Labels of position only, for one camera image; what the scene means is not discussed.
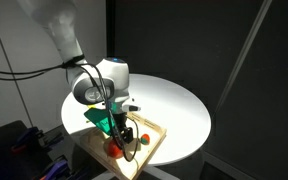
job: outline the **cable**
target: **cable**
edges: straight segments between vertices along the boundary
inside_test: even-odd
[[[102,77],[102,75],[101,75],[101,72],[100,72],[100,71],[98,70],[98,68],[97,68],[95,65],[93,65],[93,64],[87,63],[87,64],[82,64],[82,65],[89,65],[89,66],[95,68],[95,70],[96,70],[96,72],[97,72],[97,74],[98,74],[98,76],[99,76],[99,80],[100,80],[100,82],[101,82],[102,89],[103,89],[103,91],[99,91],[99,92],[100,92],[100,93],[103,93],[103,95],[101,94],[102,98],[103,98],[103,96],[104,96],[104,99],[103,99],[103,100],[104,100],[104,102],[105,102],[105,109],[107,110],[107,118],[108,118],[108,121],[109,121],[108,124],[109,124],[110,129],[111,129],[111,135],[113,136],[113,139],[114,139],[114,141],[116,142],[116,144],[118,145],[118,147],[119,147],[120,149],[122,149],[123,156],[124,156],[125,160],[128,161],[128,162],[132,161],[132,160],[134,159],[134,157],[135,157],[135,154],[136,154],[136,151],[137,151],[137,147],[138,147],[139,131],[138,131],[138,125],[137,125],[137,123],[132,120],[132,121],[135,123],[135,126],[136,126],[137,139],[136,139],[136,144],[135,144],[134,153],[133,153],[132,157],[129,159],[129,158],[127,157],[127,155],[126,155],[126,152],[125,152],[125,143],[124,143],[124,141],[123,141],[122,135],[121,135],[121,133],[119,132],[117,126],[114,126],[114,127],[115,127],[115,132],[116,132],[116,134],[115,134],[115,132],[114,132],[114,130],[113,130],[113,124],[112,124],[112,122],[114,122],[114,124],[116,124],[116,122],[115,122],[115,120],[114,120],[112,111],[111,111],[111,109],[110,109],[110,107],[109,107],[108,97],[107,97],[107,93],[106,93],[106,87],[105,87],[105,85],[104,85],[104,80],[103,80],[103,77]]]
[[[101,92],[101,90],[100,90],[100,87],[98,86],[97,82],[95,81],[95,79],[93,78],[93,76],[92,76],[82,65],[83,65],[83,64],[81,64],[81,65],[79,65],[79,66],[77,66],[77,67],[83,69],[83,70],[88,74],[88,76],[90,77],[92,83],[95,85],[95,87],[97,88],[98,92],[100,92],[101,98],[104,100],[103,94],[102,94],[102,92]]]
[[[41,72],[41,73],[38,73],[38,74],[35,74],[35,75],[32,75],[32,76],[23,77],[23,78],[0,78],[0,80],[2,80],[2,81],[21,81],[21,80],[31,79],[31,78],[43,75],[46,72]]]
[[[28,75],[28,74],[36,74],[39,72],[45,72],[45,71],[50,71],[53,69],[58,69],[61,68],[63,66],[63,64],[60,65],[56,65],[53,67],[49,67],[49,68],[44,68],[44,69],[40,69],[40,70],[34,70],[34,71],[29,71],[29,72],[5,72],[5,71],[0,71],[0,74],[7,74],[7,75]]]

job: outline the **dark background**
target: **dark background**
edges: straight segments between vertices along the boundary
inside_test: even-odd
[[[262,3],[117,0],[108,54],[187,88],[213,117]],[[273,0],[212,123],[204,151],[256,179],[288,179],[288,1]]]

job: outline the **white tabletop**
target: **white tabletop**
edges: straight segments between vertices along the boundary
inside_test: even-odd
[[[206,141],[211,130],[210,116],[190,91],[161,78],[130,74],[129,93],[141,106],[139,115],[167,129],[166,138],[148,164],[164,165],[182,160]],[[94,127],[86,123],[87,109],[72,93],[62,106],[63,125],[77,144],[79,137]]]

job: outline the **green block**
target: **green block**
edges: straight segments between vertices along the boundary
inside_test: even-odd
[[[105,109],[90,108],[84,113],[84,116],[105,134],[111,135],[111,128],[108,124],[107,111]]]
[[[113,114],[116,113],[116,111],[117,111],[117,105],[116,105],[116,103],[110,102],[110,105],[111,105],[111,111],[112,111],[112,113],[113,113]]]

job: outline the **wooden box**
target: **wooden box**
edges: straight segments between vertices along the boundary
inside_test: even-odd
[[[158,126],[157,124],[139,116],[136,113],[127,113],[127,127],[133,128],[134,140],[126,146],[126,154],[128,157],[134,153],[135,142],[137,140],[135,121],[138,125],[139,138],[143,134],[150,136],[150,144],[143,145],[138,143],[138,148],[134,159],[128,162],[124,157],[115,159],[107,156],[104,150],[104,143],[110,138],[98,128],[91,128],[88,133],[81,137],[81,146],[98,162],[100,162],[109,171],[115,174],[119,179],[136,179],[141,173],[143,168],[147,165],[149,160],[158,149],[166,136],[166,129]]]

